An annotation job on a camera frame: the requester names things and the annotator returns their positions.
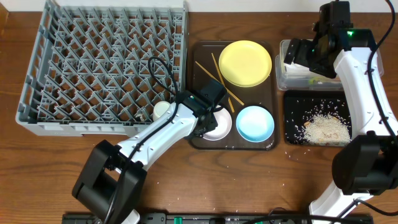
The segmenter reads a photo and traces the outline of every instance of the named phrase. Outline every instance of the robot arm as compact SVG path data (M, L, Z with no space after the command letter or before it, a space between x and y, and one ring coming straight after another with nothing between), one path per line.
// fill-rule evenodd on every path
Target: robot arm
M343 84L351 115L353 139L368 131L374 131L378 136L389 135L385 125L380 122L381 117L369 86L367 64L370 53L369 47L353 47L349 51L342 50L334 62L335 71ZM374 69L372 72L373 82L384 114L388 117L391 128L397 132L398 122L388 103L377 68L377 53L373 57L372 68Z
M172 103L165 114L141 133L119 142L118 146L121 148L120 153L129 157L137 143L171 117L175 110L175 105L175 103ZM198 118L193 114L192 110L185 105L180 105L173 121L149 138L144 145L141 146L140 150L133 155L131 160L133 162L141 162L143 169L148 171L150 166L174 143L192 133L197 125L197 121Z
M354 29L349 2L334 1L320 8L313 41L293 39L284 62L308 67L328 78L339 76L345 91L352 122L352 142L339 152L332 164L333 182L310 204L311 215L345 217L355 208L355 199L398 186L396 145L381 121L369 86L368 59L376 47L369 29ZM393 132L398 123L388 104L379 71L377 54L371 68L377 97ZM313 221L313 224L328 223Z
M151 165L174 143L184 137L202 136L217 127L214 110L226 94L225 87L217 81L211 80L200 91L181 92L165 114L149 125L141 133L113 146L107 141L99 143L91 152L80 176L73 187L72 195L98 218L104 220L116 186L119 193L113 206L109 223L136 224L139 214L134 210ZM154 133L165 124L174 111L175 117L162 129ZM141 147L130 157L138 143ZM121 172L126 163L130 163L124 175L120 175L117 182L105 170Z
M375 134L377 134L378 136L389 135L385 125L380 123L381 118L379 115L379 111L377 110L376 103L374 102L374 98L369 87L368 76L366 75L367 64L364 62L368 61L370 53L371 50L368 47L353 47L350 51L342 50L334 62L335 71L343 84L349 113L351 114L353 139L358 135L366 135L368 131L374 131ZM376 59L377 54L375 54L374 59L372 60L372 68L374 69L372 78L376 85L377 95L383 107L384 114L389 117L388 121L391 128L395 132L397 132L398 123L396 118L392 114L392 110L388 104L387 97L379 76L379 71L377 69ZM356 149L352 149L350 146L348 146L346 149L343 150L343 152L353 152L355 150ZM366 156L364 156L366 158L361 158L361 160L357 161L356 158L358 157L354 156L348 159L347 162L356 161L371 166L375 163L374 158L378 156L378 152L379 148L375 147L372 155L366 154ZM346 165L344 164L338 164L336 162L333 169L333 174L336 176L336 180L340 180L341 169L346 168ZM365 171L369 170L369 167L365 169L362 166L361 169ZM375 174L365 172L365 175L362 176L368 175ZM382 178L383 181L380 182L380 179L374 179L374 187L388 189L389 186L392 184L393 179L390 179L387 176L383 176L381 174L378 174L378 176L378 178ZM324 191L321 197L310 204L310 213L312 215L326 215L329 217L345 217L356 207L356 204L353 202L355 199L368 200L373 197L373 194L371 194L369 191L365 190L361 192L359 189L352 194L345 195L343 191L336 186L335 181L333 181Z

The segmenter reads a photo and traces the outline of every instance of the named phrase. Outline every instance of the chopstick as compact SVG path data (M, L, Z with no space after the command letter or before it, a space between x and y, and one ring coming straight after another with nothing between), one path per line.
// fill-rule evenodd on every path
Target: chopstick
M218 79L216 79L216 77L214 77L208 70L206 70L205 68L203 68L202 65L200 65L197 61L195 61L195 63L204 71L207 73L207 75L209 75L211 78L214 78L216 81L218 81ZM233 94L229 89L226 88L226 91L236 100L238 101L242 106L244 105L244 103L237 97L235 96L235 94Z
M216 66L218 76L219 76L219 78L221 80L221 84L223 84L223 86L225 87L225 83L224 83L223 77L221 76L220 69L218 68L218 65L217 65L216 59L214 58L213 53L211 53L211 56L213 57L214 65ZM232 105L230 97L228 97L228 103L229 103L229 106L231 107L232 113L235 113L235 109L234 109L234 106Z

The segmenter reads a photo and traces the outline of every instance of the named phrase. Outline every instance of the black tray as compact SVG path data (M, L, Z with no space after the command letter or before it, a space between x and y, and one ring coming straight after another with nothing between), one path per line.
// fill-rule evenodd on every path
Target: black tray
M211 53L214 54L215 59L218 63L223 49L233 41L206 41L199 42L193 48L192 58L190 60L190 73L187 73L187 88L188 89L201 89L206 83L211 80L196 63L197 61L206 70L208 70L214 77L219 80L219 76L214 65ZM274 56L272 54L272 47L266 42L257 42L261 44L270 54L272 64L274 64ZM222 104L224 104L227 110L231 113L233 126L229 134L218 141L208 141L202 138L194 138L190 140L190 144L197 149L243 149L243 150L270 150L279 143L279 125L278 125L278 107L276 98L276 82L275 82L275 69L272 66L271 74L269 77L262 82L260 85L242 88L235 86L228 81L224 80L226 88L231 90L240 100L243 101L244 106L239 104L232 96L231 101L235 109L235 113L232 113L228 103L228 97L225 97ZM271 137L263 142L253 143L245 140L240 136L236 129L236 117L239 112L247 106L261 106L267 109L274 117L275 130Z
M308 144L308 141L300 139L299 130L308 121L314 107L323 105L320 114L338 113L338 119L345 122L348 127L349 136L352 136L351 117L349 115L347 100L343 91L310 91L310 90L288 90L284 95L284 125L285 141L291 144Z

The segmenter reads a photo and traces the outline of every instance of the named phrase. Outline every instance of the wooden table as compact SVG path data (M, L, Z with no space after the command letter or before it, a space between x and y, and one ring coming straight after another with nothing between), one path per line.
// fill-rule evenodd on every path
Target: wooden table
M75 200L72 187L92 147L125 136L36 136L15 122L41 13L12 12L4 32L0 27L0 222L60 223L65 212L87 212ZM199 40L265 40L274 52L292 37L310 38L317 13L190 13L189 46ZM352 14L356 27L368 27L379 40L391 20L389 14ZM398 114L398 29L381 47L383 84ZM278 92L279 111L282 95ZM331 182L336 147L291 146L281 140L270 152L198 151L181 140L149 170L141 208L170 213L266 214L284 207L304 211ZM370 202L397 210L390 190ZM374 215L376 223L396 219L360 205L355 212Z

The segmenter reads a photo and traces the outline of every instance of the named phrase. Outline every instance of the gray dish rack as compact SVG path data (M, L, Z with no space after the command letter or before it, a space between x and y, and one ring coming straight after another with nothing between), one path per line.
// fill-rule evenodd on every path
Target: gray dish rack
M188 11L168 8L58 7L45 3L16 121L40 136L126 134L172 101L147 61L158 56L185 88ZM155 76L174 89L160 62Z

